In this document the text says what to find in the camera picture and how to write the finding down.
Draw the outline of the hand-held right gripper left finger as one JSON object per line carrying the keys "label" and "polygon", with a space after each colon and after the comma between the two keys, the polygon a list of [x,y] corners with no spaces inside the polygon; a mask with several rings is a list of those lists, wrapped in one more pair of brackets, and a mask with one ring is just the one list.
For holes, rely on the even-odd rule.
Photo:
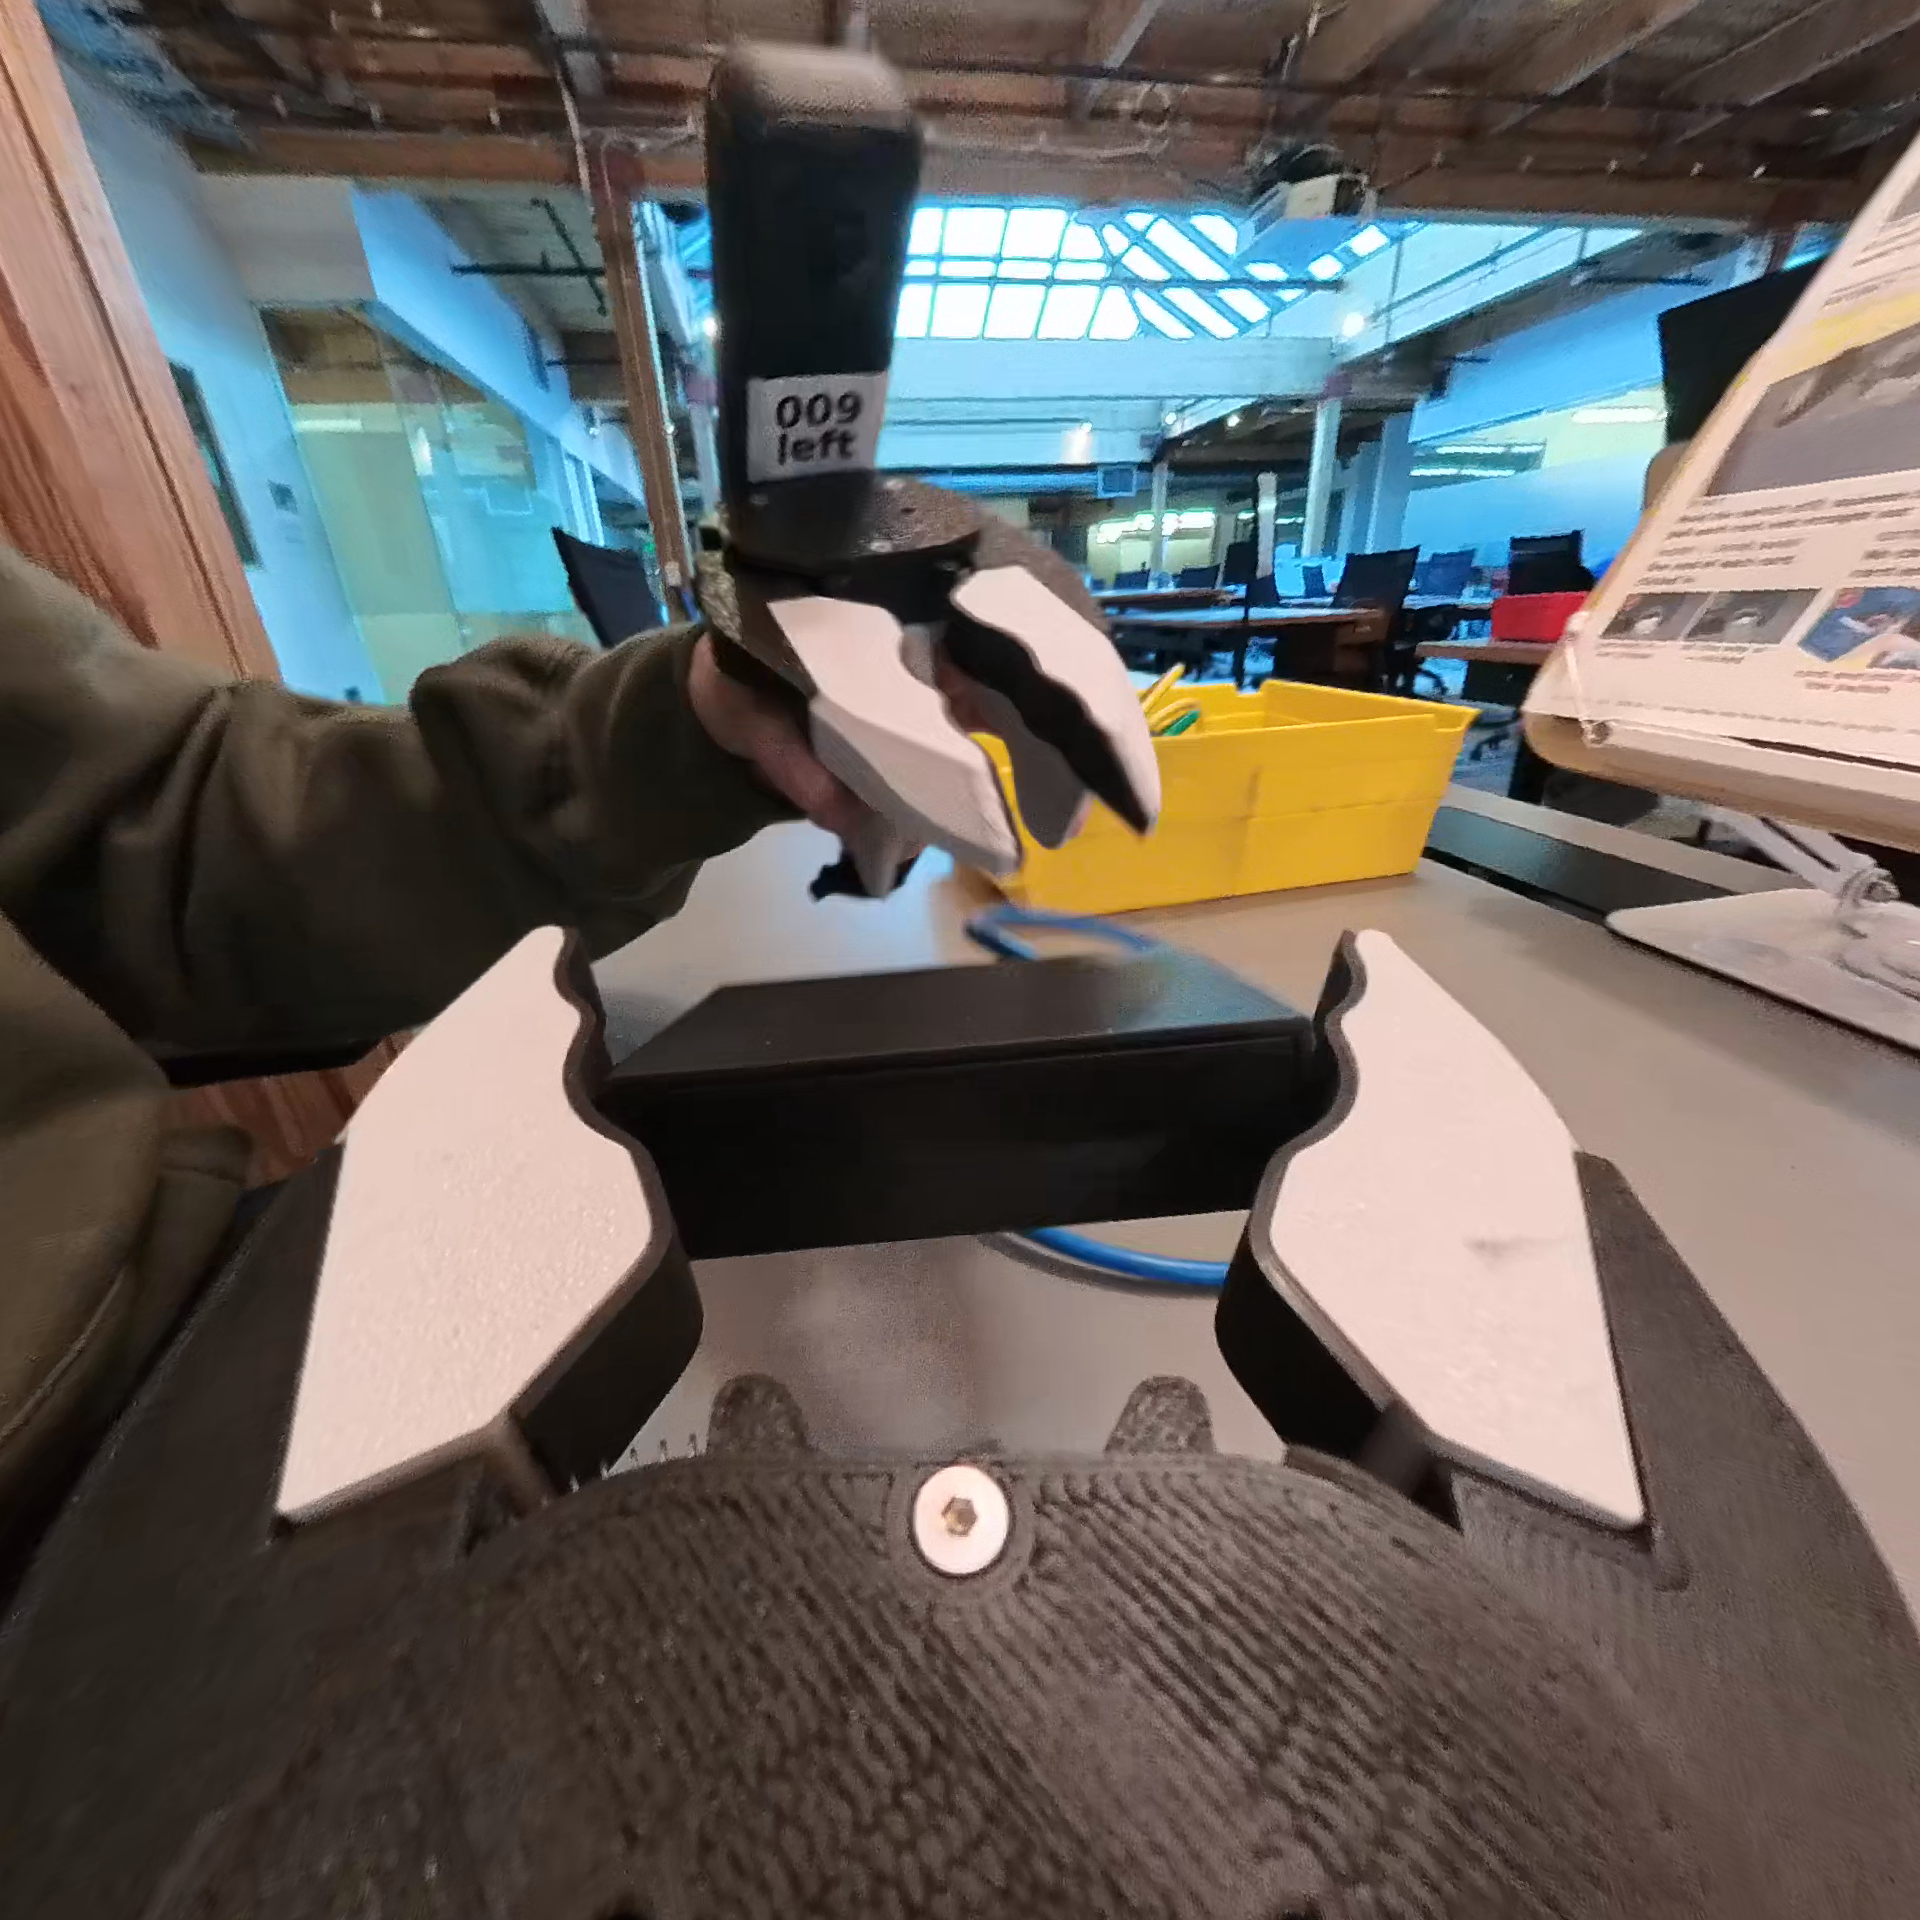
{"label": "hand-held right gripper left finger", "polygon": [[538,1511],[600,1486],[699,1346],[642,1141],[600,1111],[581,934],[531,930],[384,1068],[339,1141],[279,1523],[452,1464]]}

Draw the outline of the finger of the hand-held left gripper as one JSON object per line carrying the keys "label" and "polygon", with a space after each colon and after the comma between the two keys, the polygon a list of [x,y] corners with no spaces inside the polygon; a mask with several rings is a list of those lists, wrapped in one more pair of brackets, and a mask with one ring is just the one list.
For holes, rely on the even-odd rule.
{"label": "finger of the hand-held left gripper", "polygon": [[813,755],[881,816],[881,837],[857,846],[859,883],[891,883],[902,849],[1015,877],[1022,837],[996,771],[911,666],[902,619],[848,595],[773,595],[768,619],[804,676]]}
{"label": "finger of the hand-held left gripper", "polygon": [[947,589],[947,666],[1010,752],[1015,814],[1032,846],[1070,846],[1092,805],[1135,837],[1157,829],[1164,771],[1117,640],[1028,567],[982,567]]}

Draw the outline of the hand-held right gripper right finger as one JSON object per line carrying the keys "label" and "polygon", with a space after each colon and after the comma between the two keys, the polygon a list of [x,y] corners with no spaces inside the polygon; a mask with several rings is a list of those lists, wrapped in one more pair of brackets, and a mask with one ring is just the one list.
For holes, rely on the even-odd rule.
{"label": "hand-held right gripper right finger", "polygon": [[1652,1523],[1584,1151],[1528,1063],[1382,930],[1336,943],[1322,1111],[1274,1151],[1221,1357],[1284,1449],[1454,1504],[1485,1477]]}

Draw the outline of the black network switch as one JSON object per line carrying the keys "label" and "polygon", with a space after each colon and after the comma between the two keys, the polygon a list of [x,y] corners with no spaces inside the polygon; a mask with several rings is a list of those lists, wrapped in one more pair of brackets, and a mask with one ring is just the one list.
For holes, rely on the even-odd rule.
{"label": "black network switch", "polygon": [[1305,1010],[1150,949],[710,990],[600,1111],[692,1260],[1244,1213],[1330,1111]]}

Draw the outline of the person's left hand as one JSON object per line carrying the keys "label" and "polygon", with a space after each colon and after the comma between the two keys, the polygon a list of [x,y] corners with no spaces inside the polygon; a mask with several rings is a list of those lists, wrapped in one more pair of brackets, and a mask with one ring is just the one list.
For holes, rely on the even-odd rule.
{"label": "person's left hand", "polygon": [[813,816],[832,837],[857,837],[869,805],[813,755],[804,726],[793,709],[739,685],[713,640],[699,636],[692,651],[692,711],[699,732],[748,762],[791,814]]}

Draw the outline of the wooden office desk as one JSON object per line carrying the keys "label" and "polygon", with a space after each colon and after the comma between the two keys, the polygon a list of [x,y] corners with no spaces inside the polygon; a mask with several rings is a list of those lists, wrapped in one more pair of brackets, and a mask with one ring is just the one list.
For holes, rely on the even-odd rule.
{"label": "wooden office desk", "polygon": [[1393,636],[1382,609],[1336,609],[1336,604],[1250,604],[1244,589],[1102,589],[1095,609],[1135,674],[1197,674],[1206,676],[1211,661],[1244,666],[1269,645],[1274,676],[1305,685],[1354,685],[1381,676],[1381,651]]}

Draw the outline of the yellow plastic bin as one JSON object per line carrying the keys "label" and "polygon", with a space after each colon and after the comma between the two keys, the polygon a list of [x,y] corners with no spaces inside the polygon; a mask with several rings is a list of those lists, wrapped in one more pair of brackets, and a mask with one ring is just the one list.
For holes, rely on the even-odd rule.
{"label": "yellow plastic bin", "polygon": [[1067,849],[1022,837],[996,883],[1028,908],[1129,920],[1298,889],[1395,883],[1421,863],[1475,709],[1322,685],[1137,691],[1164,762],[1164,816],[1135,837],[1092,805]]}

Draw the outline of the person's olive jacket torso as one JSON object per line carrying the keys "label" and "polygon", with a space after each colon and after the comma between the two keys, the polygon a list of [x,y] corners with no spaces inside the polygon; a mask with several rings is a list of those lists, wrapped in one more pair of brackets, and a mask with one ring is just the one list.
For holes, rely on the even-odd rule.
{"label": "person's olive jacket torso", "polygon": [[179,1127],[163,1063],[0,934],[0,1562],[51,1511],[230,1246],[254,1144]]}

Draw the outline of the white document stand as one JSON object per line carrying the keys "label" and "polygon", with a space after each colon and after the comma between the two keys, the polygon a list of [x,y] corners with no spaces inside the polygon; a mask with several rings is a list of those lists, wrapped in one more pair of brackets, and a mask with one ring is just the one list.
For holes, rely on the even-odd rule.
{"label": "white document stand", "polygon": [[1917,1053],[1917,904],[1845,837],[1917,849],[1920,771],[1756,736],[1590,732],[1532,709],[1528,743],[1558,771],[1698,802],[1709,827],[1787,868],[1749,897],[1610,908],[1610,934]]}

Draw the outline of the ceiling projector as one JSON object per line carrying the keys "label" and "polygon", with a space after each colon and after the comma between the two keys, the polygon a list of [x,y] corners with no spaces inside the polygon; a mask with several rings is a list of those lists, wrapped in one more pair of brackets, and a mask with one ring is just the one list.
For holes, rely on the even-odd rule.
{"label": "ceiling projector", "polygon": [[1381,191],[1336,139],[1264,139],[1250,156],[1250,222],[1363,222]]}

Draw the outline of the black monitor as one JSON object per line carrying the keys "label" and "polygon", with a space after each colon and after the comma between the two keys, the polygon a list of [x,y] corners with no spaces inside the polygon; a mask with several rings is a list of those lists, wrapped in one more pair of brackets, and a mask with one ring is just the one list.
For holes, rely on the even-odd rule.
{"label": "black monitor", "polygon": [[1736,288],[1664,305],[1664,398],[1669,443],[1690,443],[1730,382],[1769,350],[1813,280],[1813,259],[1796,269],[1769,269]]}

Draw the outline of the printed instruction sheet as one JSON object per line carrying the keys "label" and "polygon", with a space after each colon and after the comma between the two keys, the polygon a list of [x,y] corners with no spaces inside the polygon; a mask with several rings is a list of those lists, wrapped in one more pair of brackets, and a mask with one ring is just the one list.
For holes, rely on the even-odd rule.
{"label": "printed instruction sheet", "polygon": [[1528,709],[1917,771],[1917,147],[1688,443]]}

